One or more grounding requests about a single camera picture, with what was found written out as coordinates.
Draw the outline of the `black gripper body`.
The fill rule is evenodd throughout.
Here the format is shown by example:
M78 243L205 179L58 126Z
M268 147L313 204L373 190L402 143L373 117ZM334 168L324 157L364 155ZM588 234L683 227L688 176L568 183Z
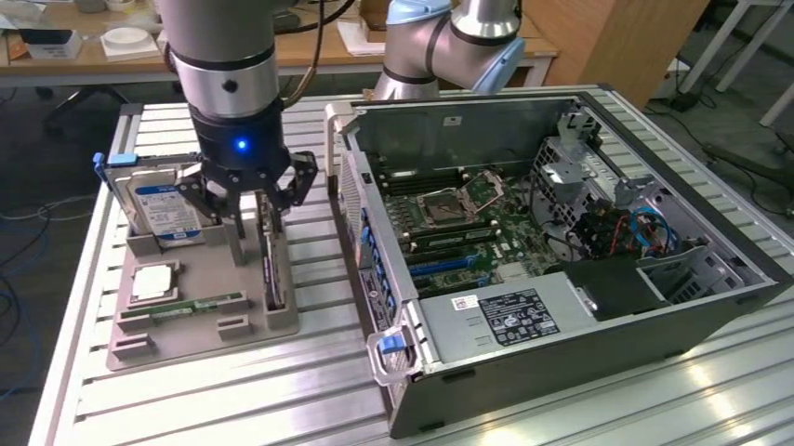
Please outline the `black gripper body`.
M203 175L231 190L274 190L292 166L284 136L284 101L238 118L213 117L190 105L198 135Z

